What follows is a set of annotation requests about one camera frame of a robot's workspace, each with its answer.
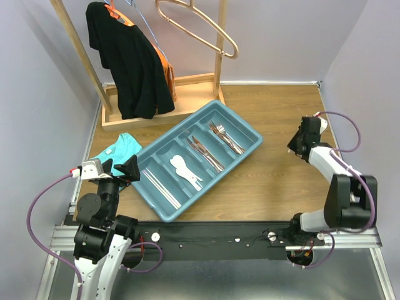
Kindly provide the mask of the large white ceramic spoon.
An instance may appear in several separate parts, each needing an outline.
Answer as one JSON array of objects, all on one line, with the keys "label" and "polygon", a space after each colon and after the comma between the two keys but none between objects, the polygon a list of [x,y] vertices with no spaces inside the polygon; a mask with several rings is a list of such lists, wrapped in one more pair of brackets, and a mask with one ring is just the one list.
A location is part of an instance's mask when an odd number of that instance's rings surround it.
[{"label": "large white ceramic spoon", "polygon": [[175,167],[175,169],[176,169],[176,168],[188,168],[187,165],[186,165],[186,162],[185,162],[184,158],[183,158],[182,156],[180,156],[180,155],[175,155],[175,156],[173,156],[173,157],[169,160],[169,162],[171,163],[171,165],[172,165],[173,167]]}]

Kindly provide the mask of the small white spoon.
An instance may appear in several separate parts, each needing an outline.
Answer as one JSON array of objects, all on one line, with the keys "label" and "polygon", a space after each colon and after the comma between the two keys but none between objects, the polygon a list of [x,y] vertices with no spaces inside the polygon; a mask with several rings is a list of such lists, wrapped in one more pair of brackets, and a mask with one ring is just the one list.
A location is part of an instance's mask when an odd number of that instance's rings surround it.
[{"label": "small white spoon", "polygon": [[200,191],[203,187],[199,181],[191,182],[191,185],[195,188],[196,191]]}]

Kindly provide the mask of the silver fork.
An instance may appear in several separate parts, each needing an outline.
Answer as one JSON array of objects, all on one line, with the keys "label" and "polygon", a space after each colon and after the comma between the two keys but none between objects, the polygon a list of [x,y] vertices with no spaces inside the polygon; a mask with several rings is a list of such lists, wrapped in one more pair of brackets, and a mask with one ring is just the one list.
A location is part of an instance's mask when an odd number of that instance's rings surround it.
[{"label": "silver fork", "polygon": [[238,143],[236,143],[226,132],[224,126],[219,124],[216,126],[217,135],[236,153],[243,154],[245,149],[241,147]]}]

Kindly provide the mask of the silver knife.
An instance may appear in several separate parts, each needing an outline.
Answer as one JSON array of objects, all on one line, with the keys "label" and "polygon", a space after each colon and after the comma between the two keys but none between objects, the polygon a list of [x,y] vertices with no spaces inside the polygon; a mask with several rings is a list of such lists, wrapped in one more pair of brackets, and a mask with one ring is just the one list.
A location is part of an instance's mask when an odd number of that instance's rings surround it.
[{"label": "silver knife", "polygon": [[199,153],[216,170],[217,173],[222,171],[222,169],[218,167],[217,164],[205,152],[202,152],[188,137],[186,138],[186,141],[193,150]]}]

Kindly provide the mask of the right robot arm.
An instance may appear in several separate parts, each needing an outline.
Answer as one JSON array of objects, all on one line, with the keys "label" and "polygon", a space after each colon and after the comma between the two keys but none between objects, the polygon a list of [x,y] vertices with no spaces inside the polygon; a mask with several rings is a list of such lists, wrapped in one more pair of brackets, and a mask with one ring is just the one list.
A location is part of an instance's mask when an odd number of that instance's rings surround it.
[{"label": "right robot arm", "polygon": [[329,183],[324,207],[295,214],[282,232],[293,245],[336,230],[362,233],[376,224],[378,181],[345,163],[338,156],[339,149],[321,141],[327,126],[320,113],[304,116],[287,144],[290,151],[315,167]]}]

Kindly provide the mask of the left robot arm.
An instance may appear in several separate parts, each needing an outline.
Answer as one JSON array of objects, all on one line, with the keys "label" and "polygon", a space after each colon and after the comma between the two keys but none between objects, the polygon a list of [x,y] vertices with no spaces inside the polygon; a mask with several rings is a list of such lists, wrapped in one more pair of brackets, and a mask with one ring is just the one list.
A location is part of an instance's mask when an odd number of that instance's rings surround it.
[{"label": "left robot arm", "polygon": [[140,179],[138,158],[125,163],[98,158],[82,162],[70,171],[73,178],[97,185],[76,206],[74,236],[74,287],[72,299],[109,299],[119,265],[128,247],[135,245],[138,220],[118,215],[119,193]]}]

